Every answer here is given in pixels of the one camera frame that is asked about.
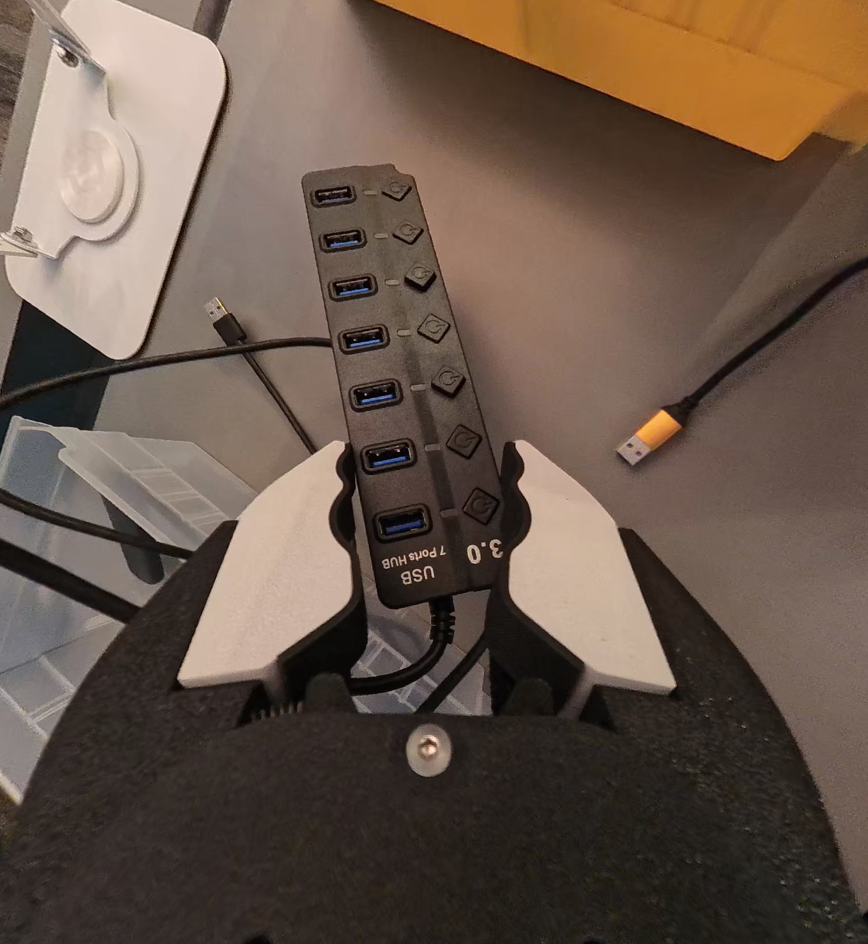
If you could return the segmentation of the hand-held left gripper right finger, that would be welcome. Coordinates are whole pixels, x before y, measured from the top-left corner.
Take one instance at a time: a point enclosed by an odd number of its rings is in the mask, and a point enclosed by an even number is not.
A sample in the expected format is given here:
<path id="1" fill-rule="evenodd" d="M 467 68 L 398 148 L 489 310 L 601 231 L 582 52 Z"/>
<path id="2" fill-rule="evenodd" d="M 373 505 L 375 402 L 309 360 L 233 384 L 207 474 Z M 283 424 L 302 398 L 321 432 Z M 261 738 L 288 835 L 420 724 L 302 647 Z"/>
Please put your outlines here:
<path id="1" fill-rule="evenodd" d="M 676 679 L 618 526 L 524 440 L 504 446 L 502 557 L 490 589 L 490 659 L 552 694 L 598 686 L 671 694 Z"/>

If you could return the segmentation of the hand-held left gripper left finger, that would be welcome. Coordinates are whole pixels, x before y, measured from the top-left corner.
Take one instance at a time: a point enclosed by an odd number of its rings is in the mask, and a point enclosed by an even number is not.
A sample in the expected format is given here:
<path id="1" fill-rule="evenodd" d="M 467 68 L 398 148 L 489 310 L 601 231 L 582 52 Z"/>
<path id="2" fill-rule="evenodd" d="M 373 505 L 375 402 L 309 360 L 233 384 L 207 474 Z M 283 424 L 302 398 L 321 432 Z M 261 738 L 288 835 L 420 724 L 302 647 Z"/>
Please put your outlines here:
<path id="1" fill-rule="evenodd" d="M 351 447 L 331 442 L 239 515 L 178 672 L 183 688 L 304 690 L 364 650 Z"/>

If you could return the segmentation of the clear plastic bin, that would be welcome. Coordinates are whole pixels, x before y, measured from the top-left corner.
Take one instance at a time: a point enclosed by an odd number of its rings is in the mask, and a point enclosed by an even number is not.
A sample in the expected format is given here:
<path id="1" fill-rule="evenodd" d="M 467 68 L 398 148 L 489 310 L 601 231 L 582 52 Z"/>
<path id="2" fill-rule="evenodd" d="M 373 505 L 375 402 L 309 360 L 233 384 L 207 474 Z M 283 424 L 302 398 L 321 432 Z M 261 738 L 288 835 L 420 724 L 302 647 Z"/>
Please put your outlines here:
<path id="1" fill-rule="evenodd" d="M 41 507 L 184 549 L 256 492 L 192 442 L 52 427 L 16 416 L 0 488 Z M 178 566 L 0 505 L 0 537 L 143 606 Z M 0 788 L 22 800 L 72 696 L 120 623 L 0 567 Z"/>

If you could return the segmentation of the yellow plastic bin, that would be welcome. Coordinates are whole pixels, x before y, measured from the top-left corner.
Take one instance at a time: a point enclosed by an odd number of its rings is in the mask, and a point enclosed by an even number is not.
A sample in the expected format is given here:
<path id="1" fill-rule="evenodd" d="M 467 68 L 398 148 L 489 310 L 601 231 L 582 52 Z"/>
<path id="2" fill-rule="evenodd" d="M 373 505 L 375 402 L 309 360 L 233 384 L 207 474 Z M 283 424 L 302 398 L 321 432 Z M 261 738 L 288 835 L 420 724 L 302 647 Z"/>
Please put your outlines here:
<path id="1" fill-rule="evenodd" d="M 767 159 L 868 144 L 868 2 L 381 5 Z"/>

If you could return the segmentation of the black flat desk pad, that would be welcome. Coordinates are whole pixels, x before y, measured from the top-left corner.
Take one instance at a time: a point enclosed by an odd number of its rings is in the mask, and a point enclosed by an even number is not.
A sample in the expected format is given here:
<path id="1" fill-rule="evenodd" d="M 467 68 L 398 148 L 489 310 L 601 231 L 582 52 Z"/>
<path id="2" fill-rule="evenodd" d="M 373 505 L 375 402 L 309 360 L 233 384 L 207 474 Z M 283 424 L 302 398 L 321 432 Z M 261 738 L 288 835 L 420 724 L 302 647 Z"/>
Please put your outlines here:
<path id="1" fill-rule="evenodd" d="M 5 365 L 0 392 L 51 380 L 70 373 L 113 363 L 29 303 L 18 314 L 15 335 Z M 53 426 L 92 429 L 96 423 L 108 379 L 98 379 L 39 395 L 0 414 L 0 448 L 12 416 Z"/>

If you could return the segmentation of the white stand base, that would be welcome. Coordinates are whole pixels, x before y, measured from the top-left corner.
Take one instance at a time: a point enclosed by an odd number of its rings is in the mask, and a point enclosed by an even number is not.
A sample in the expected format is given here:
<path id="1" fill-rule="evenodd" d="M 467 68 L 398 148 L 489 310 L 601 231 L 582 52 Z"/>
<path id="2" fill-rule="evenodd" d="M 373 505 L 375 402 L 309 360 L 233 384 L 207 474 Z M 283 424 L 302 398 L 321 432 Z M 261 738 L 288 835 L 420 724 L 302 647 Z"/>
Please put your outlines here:
<path id="1" fill-rule="evenodd" d="M 23 300 L 127 360 L 149 333 L 225 63 L 215 41 L 123 2 L 28 6 L 51 52 L 0 256 Z"/>

